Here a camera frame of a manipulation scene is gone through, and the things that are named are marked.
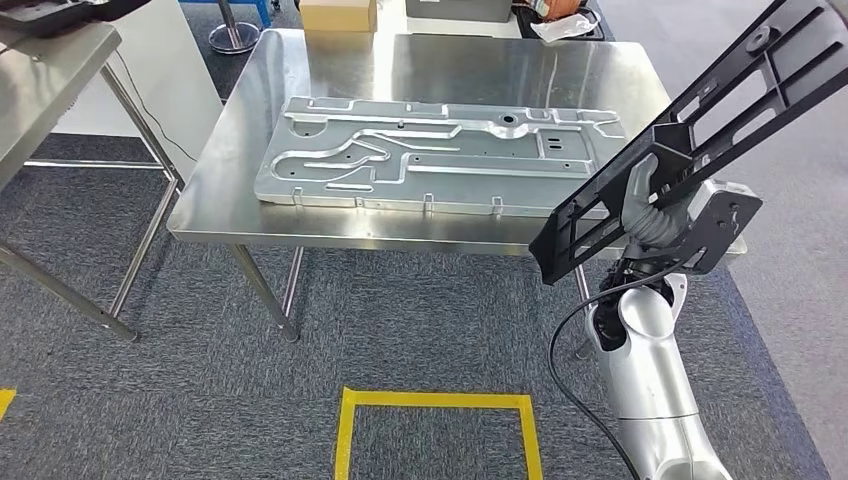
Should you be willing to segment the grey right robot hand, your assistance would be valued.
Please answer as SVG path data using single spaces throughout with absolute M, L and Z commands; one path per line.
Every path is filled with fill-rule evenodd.
M 658 158 L 651 153 L 630 171 L 620 213 L 621 223 L 626 231 L 633 232 L 637 228 L 660 224 L 663 224 L 663 229 L 669 229 L 669 224 L 685 223 L 690 205 L 695 203 L 694 210 L 697 214 L 706 204 L 707 198 L 715 191 L 715 183 L 707 180 L 701 182 L 682 200 L 665 209 L 659 209 L 649 202 L 649 197 L 652 195 L 650 180 L 658 166 Z

